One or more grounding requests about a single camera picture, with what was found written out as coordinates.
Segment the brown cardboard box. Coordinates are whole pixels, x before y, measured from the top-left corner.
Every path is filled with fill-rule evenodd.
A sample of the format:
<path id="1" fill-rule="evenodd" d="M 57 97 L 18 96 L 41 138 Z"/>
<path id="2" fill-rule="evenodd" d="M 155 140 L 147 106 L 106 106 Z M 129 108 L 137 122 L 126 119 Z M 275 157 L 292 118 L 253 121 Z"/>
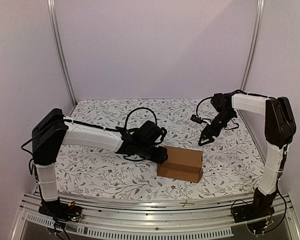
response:
<path id="1" fill-rule="evenodd" d="M 157 165 L 159 177 L 198 183 L 203 176 L 203 151 L 166 146 L 168 158 Z"/>

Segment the right robot arm white sleeve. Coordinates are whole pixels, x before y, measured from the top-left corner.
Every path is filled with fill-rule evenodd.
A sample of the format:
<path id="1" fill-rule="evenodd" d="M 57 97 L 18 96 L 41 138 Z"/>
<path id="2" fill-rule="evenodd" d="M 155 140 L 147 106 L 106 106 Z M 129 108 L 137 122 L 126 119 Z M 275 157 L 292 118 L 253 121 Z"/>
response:
<path id="1" fill-rule="evenodd" d="M 210 103 L 219 113 L 222 110 L 240 110 L 264 117 L 264 135 L 267 141 L 264 171 L 253 196 L 254 205 L 271 205 L 277 195 L 287 150 L 297 127 L 287 97 L 271 97 L 256 93 L 233 91 L 216 93 Z"/>

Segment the robot arm white sleeve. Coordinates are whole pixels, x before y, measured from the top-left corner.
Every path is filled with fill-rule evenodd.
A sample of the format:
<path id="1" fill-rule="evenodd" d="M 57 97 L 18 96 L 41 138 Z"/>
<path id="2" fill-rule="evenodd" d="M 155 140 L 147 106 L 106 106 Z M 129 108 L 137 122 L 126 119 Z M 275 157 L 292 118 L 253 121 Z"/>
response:
<path id="1" fill-rule="evenodd" d="M 141 126 L 128 128 L 128 123 L 114 128 L 82 122 L 66 116 L 60 108 L 54 108 L 32 129 L 31 137 L 21 145 L 26 151 L 31 146 L 36 181 L 46 202 L 59 198 L 56 168 L 58 160 L 64 157 L 63 150 L 91 148 L 116 154 L 124 141 L 136 144 L 162 146 L 158 120 L 146 120 Z"/>
<path id="2" fill-rule="evenodd" d="M 256 93 L 233 91 L 216 93 L 210 103 L 219 113 L 222 110 L 240 110 L 264 117 L 264 135 L 267 141 L 264 171 L 253 196 L 254 205 L 271 205 L 277 195 L 287 150 L 297 127 L 287 97 L 271 97 Z"/>

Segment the left robot arm white sleeve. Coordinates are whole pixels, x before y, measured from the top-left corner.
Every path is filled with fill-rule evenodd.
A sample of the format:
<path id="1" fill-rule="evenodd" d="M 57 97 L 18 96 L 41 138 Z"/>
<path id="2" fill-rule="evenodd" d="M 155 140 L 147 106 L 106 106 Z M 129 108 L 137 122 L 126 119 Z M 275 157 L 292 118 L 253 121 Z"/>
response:
<path id="1" fill-rule="evenodd" d="M 128 123 L 114 128 L 82 122 L 66 116 L 60 108 L 54 108 L 32 129 L 31 137 L 21 145 L 26 151 L 31 146 L 36 181 L 46 202 L 59 198 L 56 168 L 58 160 L 64 157 L 63 150 L 91 148 L 116 154 L 124 141 L 136 144 L 162 146 L 158 120 L 146 120 L 141 126 L 128 128 Z"/>

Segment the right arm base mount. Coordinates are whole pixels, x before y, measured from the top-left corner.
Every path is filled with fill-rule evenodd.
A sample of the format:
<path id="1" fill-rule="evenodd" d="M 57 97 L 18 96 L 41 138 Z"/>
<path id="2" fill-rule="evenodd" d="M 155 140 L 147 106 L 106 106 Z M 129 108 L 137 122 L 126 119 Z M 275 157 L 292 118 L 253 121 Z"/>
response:
<path id="1" fill-rule="evenodd" d="M 272 206 L 255 210 L 252 203 L 244 203 L 242 205 L 232 206 L 230 212 L 233 216 L 234 222 L 241 223 L 273 215 L 275 213 L 275 210 Z"/>

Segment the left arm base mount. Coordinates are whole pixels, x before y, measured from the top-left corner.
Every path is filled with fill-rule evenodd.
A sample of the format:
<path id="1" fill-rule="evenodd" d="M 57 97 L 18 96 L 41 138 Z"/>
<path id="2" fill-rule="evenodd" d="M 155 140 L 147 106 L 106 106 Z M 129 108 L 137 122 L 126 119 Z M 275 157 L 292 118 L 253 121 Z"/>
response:
<path id="1" fill-rule="evenodd" d="M 74 201 L 62 203 L 60 199 L 54 201 L 41 201 L 38 212 L 63 222 L 77 222 L 82 216 L 82 207 Z"/>

